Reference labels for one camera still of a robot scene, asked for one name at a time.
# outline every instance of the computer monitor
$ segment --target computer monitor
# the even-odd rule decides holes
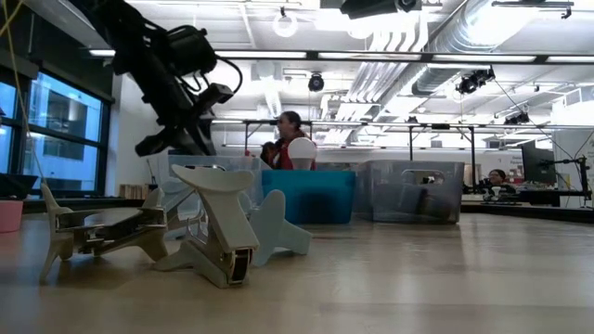
[[[552,151],[536,148],[534,141],[522,145],[524,181],[555,184],[557,182],[555,165],[546,164],[546,162],[552,162],[554,160],[555,155]]]

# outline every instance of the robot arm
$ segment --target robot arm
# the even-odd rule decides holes
[[[115,50],[115,74],[130,73],[142,90],[142,100],[157,113],[164,128],[136,145],[138,156],[158,153],[168,147],[187,154],[214,155],[211,140],[211,107],[227,102],[235,92],[211,83],[195,91],[182,78],[214,69],[218,56],[206,40],[206,31],[181,26],[171,31],[142,17],[124,0],[71,0],[97,32]]]

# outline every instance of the clear plastic bin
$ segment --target clear plastic bin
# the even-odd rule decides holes
[[[374,222],[455,224],[464,163],[367,161],[356,172],[354,214]]]

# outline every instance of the blue plastic bin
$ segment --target blue plastic bin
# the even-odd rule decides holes
[[[348,224],[353,210],[354,172],[262,171],[262,188],[285,194],[285,219],[302,224]]]

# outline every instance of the pink bin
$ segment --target pink bin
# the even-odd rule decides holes
[[[19,231],[21,217],[21,200],[0,200],[0,233]]]

